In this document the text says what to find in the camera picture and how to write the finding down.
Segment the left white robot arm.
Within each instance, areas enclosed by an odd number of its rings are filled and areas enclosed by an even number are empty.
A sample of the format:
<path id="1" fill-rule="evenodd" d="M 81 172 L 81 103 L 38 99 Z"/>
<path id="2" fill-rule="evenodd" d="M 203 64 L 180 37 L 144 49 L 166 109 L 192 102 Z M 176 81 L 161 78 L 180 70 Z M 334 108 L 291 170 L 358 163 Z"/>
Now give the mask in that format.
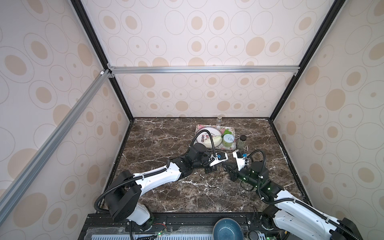
<path id="1" fill-rule="evenodd" d="M 206 146 L 196 143 L 189 146 L 184 155 L 169 159 L 163 167 L 136 174 L 129 170 L 121 172 L 95 200 L 94 208 L 99 213 L 110 214 L 114 222 L 128 220 L 148 229 L 154 217 L 145 205 L 139 203 L 142 195 L 167 183 L 184 179 L 195 169 L 213 172 L 217 164 L 226 160 L 226 153 L 216 150 L 209 152 Z"/>

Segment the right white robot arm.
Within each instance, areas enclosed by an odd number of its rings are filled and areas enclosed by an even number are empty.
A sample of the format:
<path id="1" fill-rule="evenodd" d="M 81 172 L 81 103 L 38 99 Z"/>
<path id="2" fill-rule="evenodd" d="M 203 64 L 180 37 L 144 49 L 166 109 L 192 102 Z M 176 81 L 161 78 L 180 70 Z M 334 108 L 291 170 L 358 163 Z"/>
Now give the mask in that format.
<path id="1" fill-rule="evenodd" d="M 275 226 L 303 240 L 360 240 L 357 226 L 347 218 L 339 220 L 300 201 L 290 192 L 269 179 L 262 162 L 238 169 L 236 164 L 224 168 L 232 181 L 240 180 L 252 186 L 261 201 L 268 205 L 262 212 L 265 229 Z"/>

